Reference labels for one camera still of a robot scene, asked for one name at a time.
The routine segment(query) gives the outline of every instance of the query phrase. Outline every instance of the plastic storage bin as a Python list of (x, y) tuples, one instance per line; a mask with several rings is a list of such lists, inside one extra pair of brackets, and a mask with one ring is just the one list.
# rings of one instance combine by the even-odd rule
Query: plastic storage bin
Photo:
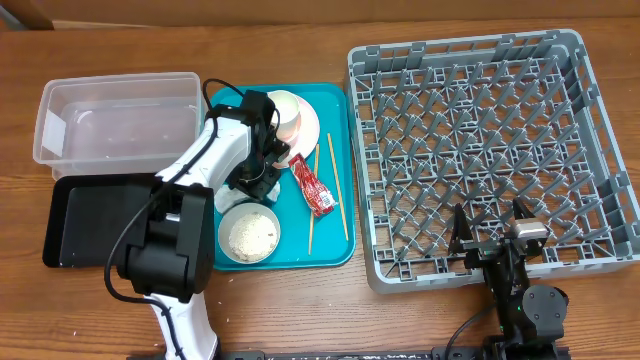
[(98, 76), (50, 81), (33, 159), (53, 177), (156, 172), (195, 141), (201, 127), (195, 73)]
[(345, 89), (367, 278), (379, 293), (482, 282), (448, 256), (455, 204), (476, 241), (524, 199), (551, 230), (531, 278), (640, 260), (638, 202), (572, 30), (362, 46)]

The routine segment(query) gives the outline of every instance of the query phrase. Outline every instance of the wooden table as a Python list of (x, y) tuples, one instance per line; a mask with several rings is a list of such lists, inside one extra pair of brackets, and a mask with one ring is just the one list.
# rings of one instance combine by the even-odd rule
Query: wooden table
[[(358, 45), (553, 28), (584, 38), (618, 144), (640, 188), (640, 20), (516, 20), (0, 33), (0, 357), (121, 359), (163, 339), (148, 306), (119, 303), (101, 269), (49, 269), (41, 252), (53, 180), (31, 149), (42, 89), (58, 78), (194, 71), (237, 85), (342, 85)], [(360, 238), (330, 269), (214, 272), (206, 290), (223, 348), (281, 351), (430, 349), (488, 302), (483, 286), (378, 295)], [(640, 358), (640, 267), (550, 281), (571, 298), (560, 342), (575, 359)], [(119, 289), (130, 286), (122, 281)], [(495, 316), (459, 344), (498, 329)]]

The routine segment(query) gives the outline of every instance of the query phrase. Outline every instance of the bowl of rice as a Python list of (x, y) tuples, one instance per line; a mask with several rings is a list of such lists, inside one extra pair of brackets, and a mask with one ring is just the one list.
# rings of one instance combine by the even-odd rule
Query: bowl of rice
[(217, 240), (229, 259), (240, 264), (255, 264), (268, 258), (278, 246), (280, 222), (264, 205), (240, 204), (220, 221)]

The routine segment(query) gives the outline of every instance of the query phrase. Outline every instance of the wood grain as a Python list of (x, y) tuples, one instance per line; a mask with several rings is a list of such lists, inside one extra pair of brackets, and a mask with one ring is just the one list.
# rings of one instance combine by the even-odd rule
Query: wood grain
[(640, 15), (633, 0), (17, 0), (63, 22), (152, 26), (337, 24)]
[[(153, 353), (158, 351), (154, 344), (163, 343), (151, 309), (111, 299), (100, 269), (49, 269), (42, 264), (53, 180), (48, 167), (33, 161), (32, 139), (47, 81), (194, 71), (201, 79), (223, 77), (237, 85), (341, 85), (347, 52), (357, 45), (551, 28), (582, 34), (639, 191), (638, 19), (0, 33), (0, 357), (121, 359)], [(549, 283), (571, 298), (561, 344), (571, 347), (575, 359), (639, 357), (640, 312), (635, 304), (640, 266)], [(116, 285), (123, 291), (130, 287), (123, 281)], [(488, 303), (489, 295), (483, 286), (375, 294), (366, 281), (358, 234), (356, 253), (342, 267), (214, 272), (206, 300), (209, 320), (226, 350), (357, 351), (444, 345)], [(496, 331), (496, 321), (489, 317), (470, 327), (459, 342), (477, 344)]]

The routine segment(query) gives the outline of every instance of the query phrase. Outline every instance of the white bowl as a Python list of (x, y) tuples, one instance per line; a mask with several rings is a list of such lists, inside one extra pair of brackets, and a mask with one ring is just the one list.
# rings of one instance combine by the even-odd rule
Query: white bowl
[[(276, 227), (276, 246), (273, 247), (267, 256), (262, 259), (256, 261), (246, 261), (240, 259), (236, 254), (231, 250), (231, 245), (229, 244), (229, 240), (231, 237), (231, 229), (233, 225), (238, 222), (243, 216), (251, 213), (258, 213), (260, 215), (266, 216), (269, 220), (273, 222), (273, 225)], [(227, 257), (239, 264), (255, 264), (266, 258), (268, 258), (273, 251), (278, 247), (278, 243), (280, 242), (280, 222), (276, 217), (276, 214), (271, 211), (268, 207), (256, 203), (245, 203), (240, 204), (238, 206), (233, 207), (229, 210), (222, 221), (220, 221), (220, 227), (218, 227), (218, 244), (220, 244), (220, 249), (222, 252), (227, 255)]]

